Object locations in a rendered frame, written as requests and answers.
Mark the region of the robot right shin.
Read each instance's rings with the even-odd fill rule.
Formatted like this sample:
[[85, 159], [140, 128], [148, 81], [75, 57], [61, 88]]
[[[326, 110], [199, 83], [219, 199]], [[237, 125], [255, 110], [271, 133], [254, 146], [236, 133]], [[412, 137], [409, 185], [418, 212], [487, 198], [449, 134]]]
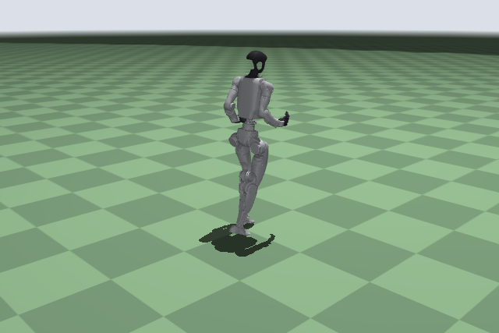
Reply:
[[258, 187], [252, 183], [248, 185], [246, 193], [241, 193], [240, 195], [239, 215], [236, 222], [236, 225], [238, 225], [239, 228], [243, 228], [247, 215], [250, 212], [253, 203], [255, 201], [257, 195], [257, 189]]

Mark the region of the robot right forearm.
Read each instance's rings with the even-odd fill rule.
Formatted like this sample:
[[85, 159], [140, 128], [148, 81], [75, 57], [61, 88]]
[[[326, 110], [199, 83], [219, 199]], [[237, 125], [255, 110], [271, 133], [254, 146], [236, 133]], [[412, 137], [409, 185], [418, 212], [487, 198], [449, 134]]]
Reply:
[[277, 128], [277, 127], [283, 127], [285, 121], [280, 121], [276, 119], [267, 109], [264, 110], [264, 121], [267, 124], [270, 124], [271, 126]]

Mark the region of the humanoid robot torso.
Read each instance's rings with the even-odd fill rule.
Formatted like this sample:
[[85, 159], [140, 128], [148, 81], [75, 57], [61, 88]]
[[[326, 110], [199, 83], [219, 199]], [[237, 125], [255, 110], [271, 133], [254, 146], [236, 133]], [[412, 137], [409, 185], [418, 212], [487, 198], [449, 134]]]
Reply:
[[252, 119], [260, 119], [257, 116], [261, 95], [260, 82], [266, 80], [263, 79], [263, 76], [260, 78], [259, 75], [257, 78], [246, 78], [246, 76], [239, 80], [237, 97], [239, 117], [246, 119], [246, 121], [242, 124], [242, 128], [238, 128], [236, 141], [244, 147], [250, 147], [252, 138], [258, 137], [258, 131], [254, 129], [257, 122], [252, 121]]

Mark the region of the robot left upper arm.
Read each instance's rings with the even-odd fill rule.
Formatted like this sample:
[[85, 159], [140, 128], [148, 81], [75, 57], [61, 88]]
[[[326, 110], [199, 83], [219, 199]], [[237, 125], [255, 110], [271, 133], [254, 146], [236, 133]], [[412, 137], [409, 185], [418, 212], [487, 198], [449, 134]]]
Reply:
[[239, 87], [239, 80], [241, 79], [241, 76], [237, 76], [233, 81], [232, 81], [232, 87], [231, 90], [228, 92], [227, 99], [224, 103], [224, 109], [233, 111], [235, 109], [235, 103], [234, 100], [238, 96], [238, 87]]

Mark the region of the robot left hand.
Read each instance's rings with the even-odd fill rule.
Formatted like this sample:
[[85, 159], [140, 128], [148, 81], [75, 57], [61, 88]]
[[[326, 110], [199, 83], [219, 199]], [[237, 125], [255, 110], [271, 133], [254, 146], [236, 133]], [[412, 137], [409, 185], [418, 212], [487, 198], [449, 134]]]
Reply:
[[[239, 115], [237, 115], [237, 116], [239, 116]], [[246, 119], [241, 118], [241, 117], [239, 117], [239, 120], [240, 120], [239, 122], [235, 122], [235, 123], [240, 123], [240, 122], [244, 123], [244, 122], [246, 121]], [[254, 121], [254, 122], [255, 122], [255, 121]]]

